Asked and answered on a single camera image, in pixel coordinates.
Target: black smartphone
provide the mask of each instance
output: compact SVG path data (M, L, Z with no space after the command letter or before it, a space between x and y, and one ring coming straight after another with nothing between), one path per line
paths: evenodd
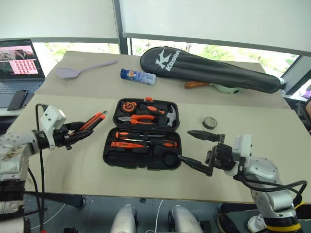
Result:
M27 92L28 92L27 90L21 90L21 91L15 92L15 94L14 94L14 96L10 102L10 105L8 107L8 111L20 109L21 105L23 104L24 99L27 95Z

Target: screwdriver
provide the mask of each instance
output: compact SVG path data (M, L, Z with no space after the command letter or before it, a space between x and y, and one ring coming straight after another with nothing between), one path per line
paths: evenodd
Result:
M142 147L149 147L149 146L144 146L141 144L137 143L129 143L129 142L111 142L112 147L123 147L123 148L142 148Z
M171 147L176 148L177 142L171 141L171 140L151 140L151 141L144 141L144 140L137 140L137 139L125 139L126 141L135 141L135 142L150 142L151 146L163 146L163 147Z
M129 138L139 138L145 135L140 133L131 133L131 132L116 132L116 138L119 139L129 139ZM164 135L146 135L148 137L164 137Z

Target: laptop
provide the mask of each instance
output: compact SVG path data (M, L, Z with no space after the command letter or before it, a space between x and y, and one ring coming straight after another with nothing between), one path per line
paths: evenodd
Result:
M0 108L7 108L19 90L28 91L27 103L44 79L30 39L0 41Z

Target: white roller blind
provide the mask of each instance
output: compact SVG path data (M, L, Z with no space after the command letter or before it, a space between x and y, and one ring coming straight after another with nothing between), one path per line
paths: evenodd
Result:
M112 0L1 0L0 38L118 38Z
M311 55L311 0L120 0L120 5L124 36L198 38Z

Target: laptop screen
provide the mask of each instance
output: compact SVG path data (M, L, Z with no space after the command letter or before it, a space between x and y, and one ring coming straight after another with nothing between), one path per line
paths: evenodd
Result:
M0 41L0 80L44 78L31 40Z

